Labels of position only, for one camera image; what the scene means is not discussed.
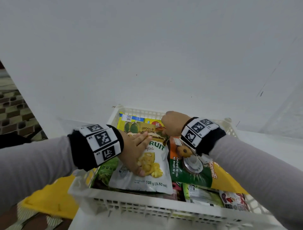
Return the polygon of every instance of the gray sleeve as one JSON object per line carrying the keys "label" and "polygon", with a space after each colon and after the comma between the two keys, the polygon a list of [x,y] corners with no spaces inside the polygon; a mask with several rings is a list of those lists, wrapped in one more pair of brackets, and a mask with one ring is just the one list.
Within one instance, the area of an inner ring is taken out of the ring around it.
{"label": "gray sleeve", "polygon": [[75,169],[68,137],[0,149],[0,214]]}
{"label": "gray sleeve", "polygon": [[229,135],[209,155],[285,227],[302,227],[303,171]]}

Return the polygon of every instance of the plastic basket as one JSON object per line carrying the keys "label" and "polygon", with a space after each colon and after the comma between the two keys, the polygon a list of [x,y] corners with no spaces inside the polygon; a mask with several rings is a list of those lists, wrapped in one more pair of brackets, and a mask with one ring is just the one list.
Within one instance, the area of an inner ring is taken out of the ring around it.
{"label": "plastic basket", "polygon": [[[114,109],[108,124],[117,126],[119,112],[153,119],[161,119],[164,115],[161,112],[125,108],[118,105]],[[237,138],[236,129],[231,124],[230,118],[214,121],[224,128],[227,134]],[[93,169],[89,172],[78,172],[68,191],[86,213],[97,214],[101,211],[108,211],[110,214],[114,211],[121,215],[132,213],[134,216],[141,215],[144,218],[158,217],[161,218],[161,221],[165,219],[169,222],[184,220],[191,222],[192,227],[199,229],[204,224],[212,225],[214,229],[216,229],[216,226],[217,229],[222,226],[248,229],[267,229],[268,227],[270,229],[280,229],[281,227],[281,224],[250,195],[246,196],[246,202],[251,212],[246,212],[89,188],[96,171],[96,169]]]}

